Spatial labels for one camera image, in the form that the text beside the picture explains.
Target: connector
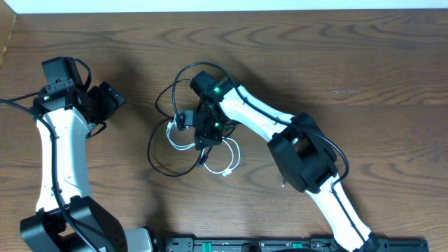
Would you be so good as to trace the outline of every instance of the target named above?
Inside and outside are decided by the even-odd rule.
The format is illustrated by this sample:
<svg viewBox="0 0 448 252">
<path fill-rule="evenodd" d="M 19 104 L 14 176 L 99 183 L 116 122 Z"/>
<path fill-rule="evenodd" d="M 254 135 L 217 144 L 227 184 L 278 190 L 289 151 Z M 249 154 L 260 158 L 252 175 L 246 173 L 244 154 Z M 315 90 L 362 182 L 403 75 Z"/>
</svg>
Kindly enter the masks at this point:
<svg viewBox="0 0 448 252">
<path fill-rule="evenodd" d="M 201 168 L 201 167 L 205 164 L 205 162 L 207 161 L 207 159 L 209 159 L 209 156 L 208 156 L 208 155 L 202 156 L 202 157 L 199 159 L 199 162 L 197 163 L 197 168 Z"/>
<path fill-rule="evenodd" d="M 227 176 L 227 175 L 229 175 L 229 174 L 231 174 L 231 173 L 232 173 L 232 170 L 231 170 L 230 168 L 227 168 L 227 169 L 225 169 L 225 170 L 223 171 L 222 175 L 223 175 L 223 176 Z"/>
</svg>

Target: wooden table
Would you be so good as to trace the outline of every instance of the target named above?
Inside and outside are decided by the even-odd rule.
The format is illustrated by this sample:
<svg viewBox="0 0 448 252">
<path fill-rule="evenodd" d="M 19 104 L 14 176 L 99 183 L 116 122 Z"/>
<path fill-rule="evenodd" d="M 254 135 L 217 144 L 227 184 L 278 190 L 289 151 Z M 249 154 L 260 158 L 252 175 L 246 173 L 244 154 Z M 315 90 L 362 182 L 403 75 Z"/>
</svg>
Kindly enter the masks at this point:
<svg viewBox="0 0 448 252">
<path fill-rule="evenodd" d="M 331 234 L 308 195 L 281 187 L 266 143 L 244 126 L 234 133 L 241 167 L 228 177 L 195 169 L 167 178 L 150 168 L 146 146 L 162 119 L 155 98 L 185 65 L 218 63 L 267 104 L 316 119 L 349 157 L 344 188 L 373 231 L 424 237 L 431 251 L 448 251 L 447 17 L 448 10 L 20 15 L 0 68 L 0 97 L 42 88 L 41 62 L 60 55 L 81 58 L 94 84 L 108 81 L 125 96 L 108 129 L 87 142 L 95 199 L 124 228 L 197 237 Z M 180 109 L 197 103 L 187 85 L 176 94 Z M 160 102 L 172 112 L 169 94 Z M 0 251 L 26 251 L 19 223 L 39 197 L 40 137 L 22 112 L 0 106 L 0 119 Z M 163 130 L 155 145 L 155 158 L 170 169 L 197 157 L 175 151 Z M 216 148 L 210 165 L 222 167 L 228 155 Z"/>
</svg>

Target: black cable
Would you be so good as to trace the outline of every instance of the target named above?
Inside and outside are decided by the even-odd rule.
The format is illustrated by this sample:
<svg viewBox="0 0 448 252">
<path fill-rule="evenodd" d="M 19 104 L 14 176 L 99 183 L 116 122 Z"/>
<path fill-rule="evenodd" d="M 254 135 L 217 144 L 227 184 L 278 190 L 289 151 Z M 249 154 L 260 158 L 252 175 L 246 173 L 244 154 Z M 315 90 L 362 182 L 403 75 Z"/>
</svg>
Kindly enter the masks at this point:
<svg viewBox="0 0 448 252">
<path fill-rule="evenodd" d="M 36 95 L 38 95 L 39 93 L 40 93 L 40 92 L 34 92 L 34 93 L 31 93 L 31 94 L 26 94 L 26 95 L 21 96 L 21 97 L 17 97 L 17 98 L 9 99 L 9 100 L 7 100 L 7 101 L 8 101 L 8 102 L 16 102 L 16 101 L 19 101 L 19 100 L 21 100 L 21 99 L 26 99 L 26 98 L 28 98 L 28 97 L 36 96 Z"/>
<path fill-rule="evenodd" d="M 361 240 L 365 243 L 365 239 L 364 237 L 361 235 L 361 233 L 359 232 L 358 228 L 354 225 L 350 215 L 347 213 L 347 210 L 345 209 L 344 205 L 342 204 L 342 202 L 340 201 L 339 197 L 337 196 L 337 193 L 335 191 L 335 185 L 337 183 L 340 183 L 343 179 L 345 179 L 348 175 L 349 175 L 349 170 L 350 170 L 350 166 L 349 166 L 349 161 L 347 160 L 346 155 L 344 154 L 344 152 L 342 152 L 342 150 L 336 145 L 334 144 L 331 140 L 329 140 L 327 137 L 323 136 L 320 132 L 317 132 L 315 130 L 306 128 L 306 127 L 302 127 L 302 126 L 298 126 L 298 125 L 294 125 L 290 122 L 284 122 L 282 120 L 280 120 L 277 117 L 274 117 L 273 115 L 270 115 L 268 112 L 265 112 L 264 110 L 262 110 L 261 108 L 258 108 L 257 106 L 253 105 L 248 99 L 247 97 L 244 97 L 243 94 L 239 91 L 238 89 L 238 84 L 236 82 L 236 80 L 233 78 L 233 75 L 225 68 L 218 66 L 217 64 L 214 63 L 210 63 L 210 62 L 195 62 L 192 64 L 189 64 L 188 66 L 185 66 L 184 68 L 182 68 L 176 75 L 175 79 L 174 79 L 174 84 L 173 84 L 173 90 L 172 90 L 172 96 L 171 96 L 171 100 L 173 103 L 173 107 L 174 107 L 174 115 L 178 116 L 179 113 L 177 111 L 177 107 L 176 107 L 176 100 L 175 100 L 175 90 L 176 90 L 176 82 L 179 79 L 179 76 L 187 69 L 192 68 L 192 67 L 196 67 L 199 65 L 207 65 L 207 66 L 211 66 L 211 67 L 215 67 L 217 69 L 219 69 L 220 71 L 222 71 L 230 80 L 231 84 L 234 86 L 235 91 L 237 92 L 239 98 L 241 100 L 243 100 L 243 102 L 245 104 L 247 104 L 248 106 L 250 106 L 252 109 L 254 109 L 255 111 L 261 113 L 262 115 L 266 116 L 267 118 L 273 120 L 275 123 L 280 123 L 282 125 L 286 125 L 286 126 L 291 126 L 294 127 L 295 129 L 297 129 L 299 132 L 305 132 L 308 134 L 313 134 L 314 136 L 324 140 L 325 142 L 327 142 L 328 144 L 330 144 L 339 154 L 339 156 L 342 158 L 342 160 L 344 161 L 345 164 L 345 172 L 342 176 L 340 176 L 336 181 L 334 181 L 331 184 L 331 190 L 332 190 L 332 194 L 335 196 L 336 200 L 338 201 L 339 205 L 341 206 L 343 212 L 345 213 L 346 217 L 349 219 L 349 222 L 351 224 L 351 226 L 354 228 L 354 230 L 356 231 L 356 233 L 359 235 L 359 237 L 361 238 Z"/>
<path fill-rule="evenodd" d="M 70 217 L 69 213 L 67 212 L 67 210 L 64 208 L 64 205 L 62 204 L 62 200 L 61 200 L 61 195 L 60 192 L 61 190 L 59 189 L 59 183 L 57 182 L 57 168 L 56 168 L 56 136 L 55 133 L 53 132 L 52 127 L 44 120 L 42 119 L 42 117 L 36 115 L 35 113 L 33 113 L 32 111 L 30 111 L 28 108 L 25 108 L 19 104 L 16 104 L 14 102 L 5 100 L 5 99 L 0 99 L 0 104 L 1 103 L 5 103 L 9 106 L 12 106 L 16 109 L 20 109 L 21 111 L 24 111 L 26 113 L 28 113 L 29 115 L 31 115 L 33 118 L 35 118 L 36 120 L 38 120 L 39 122 L 41 122 L 48 130 L 48 132 L 50 133 L 50 140 L 51 140 L 51 181 L 52 181 L 52 187 L 51 190 L 53 191 L 53 193 L 55 194 L 55 199 L 56 199 L 56 203 L 59 207 L 59 210 L 61 211 L 61 214 L 63 215 L 63 217 L 65 218 L 65 220 L 67 221 L 67 223 L 73 228 L 73 230 L 75 231 L 75 233 L 93 250 L 93 251 L 98 251 L 98 248 L 89 240 L 88 237 L 85 236 L 85 234 L 83 233 L 83 231 L 81 231 L 79 229 L 79 227 L 77 226 L 77 224 L 75 224 L 72 220 L 72 218 Z"/>
<path fill-rule="evenodd" d="M 160 173 L 160 174 L 162 174 L 162 175 L 168 176 L 168 177 L 177 178 L 177 177 L 184 176 L 184 175 L 190 173 L 190 172 L 196 167 L 197 163 L 199 163 L 199 160 L 201 159 L 201 154 L 199 154 L 199 157 L 197 157 L 197 160 L 196 160 L 195 164 L 194 164 L 191 168 L 189 168 L 187 171 L 182 172 L 182 173 L 180 173 L 180 174 L 166 174 L 166 173 L 164 173 L 163 171 L 160 171 L 160 170 L 153 164 L 153 162 L 151 161 L 151 157 L 150 157 L 151 141 L 153 140 L 154 134 L 155 134 L 155 132 L 157 131 L 157 129 L 158 129 L 163 123 L 167 122 L 168 120 L 172 120 L 172 119 L 173 119 L 172 117 L 165 118 L 164 120 L 161 120 L 161 121 L 159 122 L 159 124 L 157 124 L 157 126 L 155 126 L 155 129 L 153 130 L 153 133 L 151 133 L 151 136 L 150 136 L 150 138 L 149 138 L 147 154 L 148 154 L 148 161 L 149 161 L 149 164 L 154 168 L 154 170 L 155 170 L 156 172 L 158 172 L 158 173 Z"/>
<path fill-rule="evenodd" d="M 227 133 L 227 134 L 224 136 L 224 139 L 226 139 L 226 138 L 228 138 L 228 137 L 230 137 L 230 136 L 232 135 L 232 133 L 236 130 L 238 124 L 239 124 L 239 122 L 236 122 L 236 123 L 233 125 L 232 129 L 230 130 L 230 132 Z"/>
<path fill-rule="evenodd" d="M 181 81 L 190 81 L 190 79 L 181 79 L 181 80 L 178 80 L 177 81 L 177 83 L 180 83 Z M 159 96 L 157 97 L 157 99 L 155 100 L 155 103 L 154 103 L 154 107 L 155 107 L 155 109 L 157 109 L 157 111 L 159 111 L 159 113 L 161 113 L 164 117 L 166 117 L 166 118 L 170 118 L 171 116 L 169 116 L 167 113 L 165 113 L 160 107 L 159 107 L 159 105 L 158 105 L 158 102 L 159 102 L 159 99 L 161 98 L 161 96 L 170 88 L 170 87 L 172 87 L 174 84 L 171 84 L 171 85 L 169 85 L 168 87 L 166 87 L 160 94 L 159 94 Z"/>
<path fill-rule="evenodd" d="M 211 149 L 213 148 L 213 146 L 210 146 L 208 151 L 205 153 L 204 157 L 208 156 L 211 152 Z"/>
<path fill-rule="evenodd" d="M 85 80 L 84 86 L 82 88 L 82 90 L 87 92 L 87 89 L 89 89 L 90 83 L 92 82 L 92 72 L 90 71 L 89 66 L 86 63 L 84 63 L 82 60 L 74 59 L 74 61 L 81 64 L 83 67 L 85 67 L 85 69 L 88 72 L 87 79 Z"/>
<path fill-rule="evenodd" d="M 89 132 L 89 134 L 87 136 L 88 139 L 98 135 L 99 133 L 103 132 L 103 130 L 105 130 L 107 128 L 106 122 L 98 122 L 98 124 L 103 125 L 103 126 L 101 126 L 94 134 L 92 134 L 92 132 Z"/>
</svg>

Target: white wall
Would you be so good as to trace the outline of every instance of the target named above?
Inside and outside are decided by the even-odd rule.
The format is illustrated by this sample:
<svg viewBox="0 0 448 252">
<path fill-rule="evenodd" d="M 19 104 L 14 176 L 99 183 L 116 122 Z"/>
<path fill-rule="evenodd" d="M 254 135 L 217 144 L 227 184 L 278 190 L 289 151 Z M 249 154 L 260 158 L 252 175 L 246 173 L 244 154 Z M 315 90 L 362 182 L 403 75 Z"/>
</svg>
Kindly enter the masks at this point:
<svg viewBox="0 0 448 252">
<path fill-rule="evenodd" d="M 18 14 L 448 8 L 448 0 L 6 0 L 6 3 Z"/>
</svg>

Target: white robotic arm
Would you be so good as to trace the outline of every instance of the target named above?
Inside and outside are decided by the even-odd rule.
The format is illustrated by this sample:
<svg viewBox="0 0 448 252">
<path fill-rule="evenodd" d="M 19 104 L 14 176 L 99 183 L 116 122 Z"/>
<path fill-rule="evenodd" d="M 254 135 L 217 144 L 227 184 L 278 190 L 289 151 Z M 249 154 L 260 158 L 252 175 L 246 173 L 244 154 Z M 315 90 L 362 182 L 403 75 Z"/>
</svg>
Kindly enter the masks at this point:
<svg viewBox="0 0 448 252">
<path fill-rule="evenodd" d="M 247 98 L 252 103 L 252 105 L 262 109 L 264 112 L 269 113 L 275 118 L 291 123 L 291 118 L 293 118 L 294 115 L 282 113 L 264 104 L 262 101 L 249 94 L 246 88 L 241 85 L 238 86 L 238 90 L 243 97 Z M 273 120 L 249 106 L 237 94 L 235 87 L 223 96 L 223 100 L 219 104 L 220 108 L 228 118 L 237 120 L 238 122 L 244 124 L 249 129 L 259 134 L 267 142 L 272 140 L 274 134 L 281 133 L 287 128 L 286 125 L 275 123 Z M 340 205 L 337 201 L 335 195 L 332 193 L 331 184 L 338 178 L 339 175 L 328 178 L 320 186 L 319 193 L 312 193 L 308 190 L 306 190 L 306 192 L 313 198 L 315 203 L 317 203 L 319 209 L 329 222 L 336 241 L 346 250 L 354 251 L 355 249 L 359 249 L 364 244 L 364 241 L 360 238 L 360 235 L 362 235 L 365 241 L 369 239 L 370 229 L 356 214 L 354 208 L 350 204 L 350 201 L 345 195 L 344 190 L 342 189 L 341 183 L 336 183 L 334 189 L 342 205 Z M 358 228 L 360 235 L 351 225 L 351 222 L 345 214 L 342 206 L 348 216 L 350 216 L 354 225 Z"/>
<path fill-rule="evenodd" d="M 95 124 L 87 124 L 78 109 L 57 109 L 43 115 L 43 119 L 53 127 L 57 136 L 57 181 L 64 204 L 73 196 L 92 196 L 89 186 L 87 163 L 85 161 L 85 141 Z M 51 211 L 58 208 L 51 190 L 51 141 L 48 129 L 37 121 L 42 140 L 42 186 L 36 205 L 39 209 Z"/>
</svg>

